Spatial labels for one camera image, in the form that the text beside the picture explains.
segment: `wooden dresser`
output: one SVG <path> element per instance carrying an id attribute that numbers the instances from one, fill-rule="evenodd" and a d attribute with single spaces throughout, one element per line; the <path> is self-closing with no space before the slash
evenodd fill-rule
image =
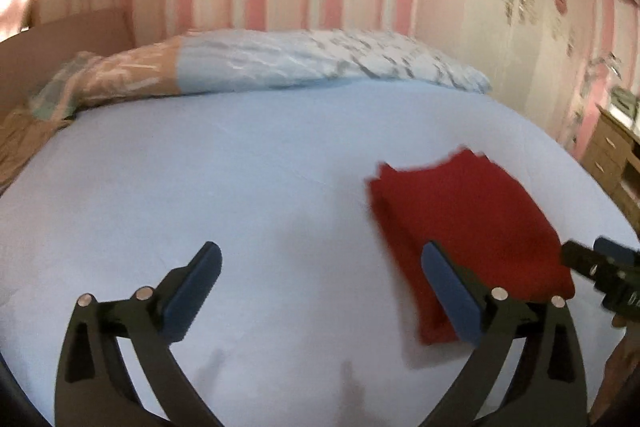
<path id="1" fill-rule="evenodd" d="M 640 136 L 624 127 L 609 111 L 600 117 L 582 167 L 600 184 L 631 226 L 640 233 Z"/>

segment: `pink circle decoration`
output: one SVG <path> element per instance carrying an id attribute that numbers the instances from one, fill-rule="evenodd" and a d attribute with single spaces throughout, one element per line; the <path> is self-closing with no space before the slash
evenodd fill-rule
<path id="1" fill-rule="evenodd" d="M 566 6 L 566 0 L 554 0 L 556 3 L 556 9 L 560 15 L 566 15 L 568 8 Z"/>

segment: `bed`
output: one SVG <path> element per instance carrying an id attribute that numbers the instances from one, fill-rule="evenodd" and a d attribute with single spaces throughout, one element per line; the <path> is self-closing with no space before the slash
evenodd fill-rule
<path id="1" fill-rule="evenodd" d="M 418 425 L 471 347 L 416 341 L 365 181 L 381 161 L 433 164 L 460 146 L 518 179 L 562 241 L 607 235 L 638 246 L 558 144 L 481 94 L 362 79 L 123 103 L 82 112 L 0 198 L 0 351 L 52 421 L 78 296 L 125 298 L 214 241 L 222 275 L 172 351 L 223 423 Z M 569 306 L 592 401 L 621 333 L 593 285 L 574 280 Z M 162 415 L 132 347 L 120 345 L 143 404 Z"/>

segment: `folded red towel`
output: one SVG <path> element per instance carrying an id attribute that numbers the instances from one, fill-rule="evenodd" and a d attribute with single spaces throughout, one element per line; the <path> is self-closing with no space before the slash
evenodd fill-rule
<path id="1" fill-rule="evenodd" d="M 465 149 L 434 168 L 380 166 L 369 182 L 370 204 L 393 258 L 411 286 L 425 344 L 456 334 L 420 267 L 422 247 L 438 241 L 451 259 L 489 288 L 548 301 L 574 296 L 560 264 L 558 234 L 527 191 L 486 156 Z"/>

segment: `metal screw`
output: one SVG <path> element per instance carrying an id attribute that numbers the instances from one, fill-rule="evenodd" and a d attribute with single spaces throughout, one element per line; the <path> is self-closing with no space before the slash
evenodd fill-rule
<path id="1" fill-rule="evenodd" d="M 142 286 L 136 290 L 136 299 L 139 301 L 146 301 L 154 294 L 154 289 L 151 286 Z"/>
<path id="2" fill-rule="evenodd" d="M 509 298 L 509 292 L 500 286 L 496 286 L 491 290 L 491 296 L 497 301 L 506 301 Z"/>
<path id="3" fill-rule="evenodd" d="M 78 306 L 82 306 L 82 308 L 87 307 L 91 304 L 91 301 L 94 300 L 94 296 L 91 293 L 83 293 L 78 297 Z"/>
<path id="4" fill-rule="evenodd" d="M 554 295 L 553 297 L 551 297 L 551 304 L 553 304 L 553 306 L 555 306 L 556 308 L 564 308 L 566 302 L 564 302 L 564 299 L 561 296 Z"/>

